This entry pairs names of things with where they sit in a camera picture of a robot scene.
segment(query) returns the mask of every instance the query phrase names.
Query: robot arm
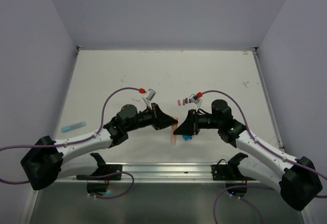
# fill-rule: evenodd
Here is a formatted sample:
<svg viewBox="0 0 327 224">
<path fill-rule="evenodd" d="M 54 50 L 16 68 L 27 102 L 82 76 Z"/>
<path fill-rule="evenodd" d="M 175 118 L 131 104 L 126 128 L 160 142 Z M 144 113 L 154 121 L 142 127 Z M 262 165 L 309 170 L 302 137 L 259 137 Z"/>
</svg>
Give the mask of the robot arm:
<svg viewBox="0 0 327 224">
<path fill-rule="evenodd" d="M 196 95 L 192 95 L 191 99 L 194 103 L 201 104 L 201 99 Z M 217 172 L 256 179 L 280 192 L 282 198 L 298 211 L 322 190 L 318 175 L 286 162 L 288 159 L 315 169 L 311 160 L 306 157 L 297 159 L 257 136 L 254 136 L 253 140 L 245 125 L 233 118 L 226 101 L 213 101 L 211 114 L 201 114 L 198 109 L 189 110 L 186 120 L 174 131 L 175 135 L 197 135 L 200 129 L 218 129 L 218 134 L 224 142 L 255 157 L 253 160 L 248 158 L 247 154 L 239 153 L 229 160 L 227 165 L 216 165 Z M 282 159 L 265 150 L 257 141 Z"/>
<path fill-rule="evenodd" d="M 102 176 L 108 174 L 104 160 L 99 154 L 90 152 L 117 146 L 128 139 L 128 132 L 152 126 L 161 130 L 178 121 L 164 114 L 158 104 L 146 99 L 147 108 L 137 112 L 133 105 L 125 105 L 99 132 L 92 132 L 70 139 L 53 141 L 50 136 L 42 137 L 36 145 L 53 147 L 32 148 L 21 160 L 21 165 L 34 190 L 48 187 L 57 178 L 76 175 Z"/>
</svg>

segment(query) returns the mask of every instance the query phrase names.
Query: orange object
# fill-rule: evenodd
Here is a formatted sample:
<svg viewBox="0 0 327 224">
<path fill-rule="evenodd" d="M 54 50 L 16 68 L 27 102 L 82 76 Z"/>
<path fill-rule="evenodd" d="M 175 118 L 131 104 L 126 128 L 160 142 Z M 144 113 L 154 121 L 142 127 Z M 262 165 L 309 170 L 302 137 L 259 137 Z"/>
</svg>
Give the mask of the orange object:
<svg viewBox="0 0 327 224">
<path fill-rule="evenodd" d="M 172 125 L 172 131 L 171 131 L 171 135 L 170 135 L 170 145 L 176 145 L 176 135 L 174 135 L 174 131 L 177 129 L 178 125 Z"/>
</svg>

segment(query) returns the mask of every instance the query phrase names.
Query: white table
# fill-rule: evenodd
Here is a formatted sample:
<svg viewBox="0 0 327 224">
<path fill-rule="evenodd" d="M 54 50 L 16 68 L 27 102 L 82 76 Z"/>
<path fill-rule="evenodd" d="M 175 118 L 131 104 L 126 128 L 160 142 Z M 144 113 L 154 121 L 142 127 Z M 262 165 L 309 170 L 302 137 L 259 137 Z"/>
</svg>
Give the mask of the white table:
<svg viewBox="0 0 327 224">
<path fill-rule="evenodd" d="M 178 99 L 209 89 L 224 91 L 239 102 L 251 129 L 277 146 L 253 54 L 242 51 L 80 51 L 55 139 L 96 130 L 105 99 L 127 86 L 156 90 L 153 101 L 180 122 L 195 105 L 178 106 Z M 210 112 L 211 102 L 220 98 L 227 100 L 234 117 L 243 122 L 236 106 L 221 95 L 204 95 L 201 107 Z M 122 91 L 115 95 L 107 105 L 105 122 L 134 99 L 142 100 L 141 94 Z M 61 127 L 81 121 L 86 122 L 85 127 L 61 133 Z M 200 163 L 228 160 L 239 152 L 223 142 L 217 130 L 201 130 L 188 141 L 178 136 L 175 146 L 170 145 L 170 132 L 170 128 L 139 129 L 130 132 L 121 145 L 101 150 L 101 155 L 107 162 Z"/>
</svg>

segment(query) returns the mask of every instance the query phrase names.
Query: blue marker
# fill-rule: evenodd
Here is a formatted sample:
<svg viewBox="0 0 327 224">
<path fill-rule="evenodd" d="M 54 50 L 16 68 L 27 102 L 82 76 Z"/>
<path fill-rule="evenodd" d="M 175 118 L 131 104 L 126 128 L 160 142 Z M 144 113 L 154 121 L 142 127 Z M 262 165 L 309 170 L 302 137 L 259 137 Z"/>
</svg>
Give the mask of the blue marker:
<svg viewBox="0 0 327 224">
<path fill-rule="evenodd" d="M 64 126 L 61 128 L 61 132 L 67 132 L 67 131 L 71 131 L 71 130 L 74 130 L 74 129 L 78 129 L 78 128 L 81 128 L 83 126 L 86 126 L 86 122 L 79 122 L 79 123 L 75 123 L 73 125 L 70 125 L 70 126 Z"/>
</svg>

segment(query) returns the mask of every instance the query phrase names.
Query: purple wire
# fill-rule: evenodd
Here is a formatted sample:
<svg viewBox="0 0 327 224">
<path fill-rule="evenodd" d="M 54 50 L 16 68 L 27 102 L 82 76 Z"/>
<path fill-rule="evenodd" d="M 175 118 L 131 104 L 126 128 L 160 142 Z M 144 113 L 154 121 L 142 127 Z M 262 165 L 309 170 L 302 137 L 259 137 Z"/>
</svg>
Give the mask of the purple wire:
<svg viewBox="0 0 327 224">
<path fill-rule="evenodd" d="M 259 141 L 255 138 L 255 136 L 252 134 L 252 132 L 251 132 L 251 130 L 250 130 L 249 124 L 248 124 L 248 122 L 247 122 L 247 120 L 246 120 L 246 118 L 245 118 L 245 114 L 244 114 L 242 108 L 241 108 L 240 105 L 235 101 L 235 99 L 234 99 L 233 97 L 231 97 L 230 95 L 226 94 L 225 92 L 222 92 L 222 91 L 219 91 L 219 90 L 207 90 L 207 91 L 203 92 L 202 94 L 204 95 L 204 94 L 211 93 L 211 92 L 215 92 L 215 93 L 222 94 L 222 95 L 228 97 L 229 99 L 231 99 L 231 100 L 234 102 L 234 104 L 238 107 L 238 109 L 239 109 L 239 111 L 240 111 L 240 113 L 241 113 L 241 115 L 242 115 L 242 118 L 243 118 L 243 120 L 244 120 L 244 124 L 245 124 L 245 126 L 246 126 L 246 130 L 248 131 L 250 137 L 251 137 L 251 138 L 252 138 L 252 139 L 253 139 L 253 140 L 254 140 L 254 141 L 255 141 L 259 146 L 261 146 L 264 150 L 268 151 L 269 153 L 271 153 L 272 155 L 274 155 L 275 157 L 277 157 L 277 158 L 279 158 L 279 159 L 283 159 L 282 156 L 278 155 L 277 153 L 275 153 L 275 152 L 272 151 L 271 149 L 267 148 L 265 145 L 263 145 L 261 142 L 259 142 Z M 307 167 L 307 166 L 305 166 L 305 165 L 299 164 L 299 163 L 297 163 L 297 162 L 295 162 L 295 161 L 292 161 L 292 160 L 289 160 L 289 159 L 286 159 L 285 161 L 288 162 L 288 163 L 294 164 L 294 165 L 296 165 L 296 166 L 298 166 L 298 167 L 301 167 L 301 168 L 303 168 L 303 169 L 306 169 L 306 170 L 308 170 L 308 171 L 310 171 L 310 172 L 313 172 L 314 174 L 317 174 L 317 175 L 321 176 L 322 178 L 324 178 L 324 179 L 327 181 L 327 176 L 324 175 L 324 174 L 322 174 L 322 173 L 320 173 L 320 172 L 318 172 L 318 171 L 316 171 L 315 169 L 312 169 L 312 168 L 310 168 L 310 167 Z M 317 195 L 316 198 L 327 198 L 327 195 Z"/>
<path fill-rule="evenodd" d="M 241 185 L 241 186 L 231 186 L 231 187 L 227 187 L 225 188 L 224 190 L 221 191 L 221 193 L 215 198 L 215 201 L 214 201 L 214 207 L 213 207 L 213 214 L 214 214 L 214 219 L 215 219 L 215 223 L 218 224 L 218 221 L 217 221 L 217 217 L 216 217 L 216 205 L 217 205 L 217 202 L 218 202 L 218 199 L 223 195 L 224 192 L 230 190 L 230 189 L 236 189 L 236 188 L 257 188 L 257 189 L 265 189 L 265 190 L 272 190 L 272 188 L 270 187 L 263 187 L 263 186 L 248 186 L 248 185 Z M 264 223 L 264 219 L 263 219 L 263 216 L 262 216 L 262 213 L 261 211 L 257 208 L 257 206 L 255 206 L 253 203 L 251 203 L 249 200 L 246 200 L 244 198 L 240 198 L 240 200 L 248 203 L 249 205 L 251 205 L 252 207 L 255 208 L 255 210 L 257 211 L 257 213 L 259 214 L 260 216 L 260 221 L 261 221 L 261 224 Z"/>
<path fill-rule="evenodd" d="M 134 185 L 134 177 L 133 177 L 133 175 L 131 173 L 128 173 L 128 172 L 125 172 L 125 171 L 121 171 L 121 172 L 115 172 L 115 173 L 107 174 L 107 175 L 104 175 L 104 176 L 84 176 L 84 177 L 87 177 L 90 180 L 92 180 L 92 179 L 102 179 L 102 178 L 107 178 L 107 177 L 112 177 L 112 176 L 117 176 L 117 175 L 123 175 L 123 174 L 129 175 L 132 178 L 132 183 L 126 189 L 126 191 L 124 191 L 124 192 L 122 192 L 122 193 L 120 193 L 118 195 L 111 196 L 111 197 L 104 197 L 104 196 L 96 196 L 96 195 L 93 195 L 93 197 L 100 198 L 102 200 L 111 200 L 113 198 L 117 198 L 117 197 L 123 196 L 124 194 L 128 193 L 132 189 L 132 187 Z"/>
<path fill-rule="evenodd" d="M 113 97 L 113 95 L 115 95 L 116 93 L 118 93 L 118 92 L 120 92 L 122 90 L 136 90 L 136 91 L 139 91 L 139 89 L 134 88 L 134 87 L 125 87 L 125 88 L 121 88 L 121 89 L 118 89 L 118 90 L 114 91 L 106 99 L 105 103 L 103 104 L 102 112 L 101 112 L 101 123 L 100 123 L 100 127 L 96 131 L 96 134 L 99 134 L 100 131 L 102 130 L 102 126 L 103 126 L 103 122 L 104 122 L 104 112 L 105 112 L 108 101 L 110 100 L 110 98 Z M 92 136 L 89 136 L 89 137 L 87 137 L 85 139 L 82 139 L 82 140 L 69 142 L 69 143 L 67 143 L 67 145 L 75 145 L 75 144 L 78 144 L 78 143 L 86 142 L 88 140 L 93 139 L 94 137 L 95 136 L 92 135 Z M 52 147 L 61 147 L 61 146 L 65 146 L 65 143 L 54 144 L 54 145 L 27 145 L 27 144 L 26 145 L 14 145 L 14 146 L 1 147 L 0 152 L 4 151 L 4 150 L 14 149 L 14 148 L 52 148 Z M 0 182 L 5 183 L 5 184 L 10 184 L 10 185 L 20 185 L 20 184 L 29 183 L 30 181 L 12 182 L 12 181 L 7 181 L 7 180 L 4 180 L 4 179 L 0 178 Z"/>
</svg>

